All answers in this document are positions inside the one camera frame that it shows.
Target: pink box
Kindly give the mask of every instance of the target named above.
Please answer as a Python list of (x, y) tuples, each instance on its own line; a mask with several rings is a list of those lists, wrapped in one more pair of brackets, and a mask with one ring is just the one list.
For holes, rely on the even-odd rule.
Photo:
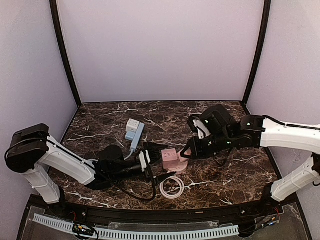
[(163, 169), (176, 168), (179, 164), (178, 155), (176, 149), (165, 149), (161, 151)]

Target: coiled white cable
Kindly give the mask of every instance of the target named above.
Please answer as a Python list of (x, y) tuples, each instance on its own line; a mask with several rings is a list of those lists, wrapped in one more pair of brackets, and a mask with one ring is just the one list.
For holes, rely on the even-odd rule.
[[(179, 185), (179, 187), (180, 187), (180, 190), (179, 190), (178, 193), (171, 195), (171, 194), (168, 194), (168, 193), (165, 191), (165, 189), (164, 189), (164, 183), (165, 183), (165, 181), (167, 181), (168, 179), (171, 179), (171, 180), (173, 180), (173, 181), (175, 181), (175, 182), (178, 183), (178, 185)], [(179, 197), (184, 193), (185, 183), (184, 183), (184, 181), (182, 181), (179, 177), (170, 176), (170, 177), (168, 177), (165, 181), (163, 181), (163, 182), (160, 183), (159, 188), (160, 188), (161, 194), (162, 194), (166, 199), (177, 199), (177, 198), (179, 198)]]

